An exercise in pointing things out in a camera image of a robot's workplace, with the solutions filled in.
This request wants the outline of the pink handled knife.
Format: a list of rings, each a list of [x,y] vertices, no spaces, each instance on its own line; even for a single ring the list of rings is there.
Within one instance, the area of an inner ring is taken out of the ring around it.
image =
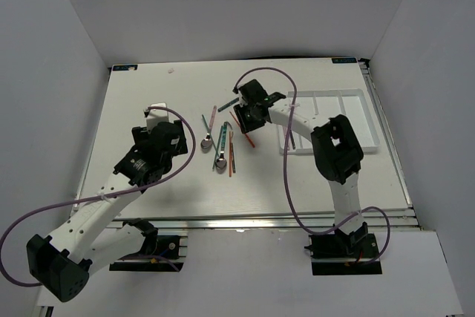
[[[283,143],[285,143],[285,138],[286,138],[286,136],[288,135],[288,133],[287,133],[288,131],[287,131],[287,130],[288,130],[287,127],[284,127],[284,126],[282,127],[282,131],[283,131]],[[289,138],[288,138],[288,140],[287,140],[286,149],[287,149],[287,151],[290,151],[290,149],[291,149],[291,145],[290,145]]]

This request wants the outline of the floral handled knife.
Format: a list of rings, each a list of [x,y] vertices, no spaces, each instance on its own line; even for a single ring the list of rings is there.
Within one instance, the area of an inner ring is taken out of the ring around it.
[[[290,141],[290,145],[291,145],[291,148],[292,150],[295,150],[296,149],[296,145],[295,145],[295,139],[293,137],[293,133],[292,133],[292,130],[290,128],[287,128],[288,132],[289,132],[289,141]]]

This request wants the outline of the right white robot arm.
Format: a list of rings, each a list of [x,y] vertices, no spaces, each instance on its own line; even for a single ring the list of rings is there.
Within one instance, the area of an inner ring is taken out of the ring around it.
[[[316,168],[330,185],[336,250],[346,257],[356,254],[367,235],[358,196],[364,153],[349,119],[343,114],[328,120],[302,114],[296,97],[268,94],[255,79],[236,86],[233,92],[239,96],[234,110],[244,134],[271,123],[287,130],[286,140],[294,132],[312,143]]]

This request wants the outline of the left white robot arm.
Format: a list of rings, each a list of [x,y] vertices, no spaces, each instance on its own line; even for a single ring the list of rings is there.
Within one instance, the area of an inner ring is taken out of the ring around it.
[[[172,160],[187,154],[181,120],[162,121],[153,128],[135,127],[134,145],[115,165],[99,191],[99,200],[84,204],[46,237],[27,242],[31,275],[59,301],[68,302],[96,271],[126,257],[148,257],[157,249],[157,229],[142,218],[126,220],[111,235],[108,224],[164,174]]]

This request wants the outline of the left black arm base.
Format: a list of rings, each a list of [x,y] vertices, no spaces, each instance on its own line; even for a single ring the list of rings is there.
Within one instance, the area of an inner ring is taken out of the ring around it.
[[[137,218],[122,222],[122,228],[134,227],[144,237],[137,252],[128,253],[109,265],[111,272],[180,272],[187,254],[188,235],[163,232],[150,221]]]

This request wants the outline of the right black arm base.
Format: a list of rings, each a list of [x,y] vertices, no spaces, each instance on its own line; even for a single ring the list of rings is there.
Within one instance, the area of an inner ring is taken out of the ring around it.
[[[314,276],[382,274],[376,236],[368,232],[366,223],[349,235],[340,229],[328,235],[310,235],[304,249]]]

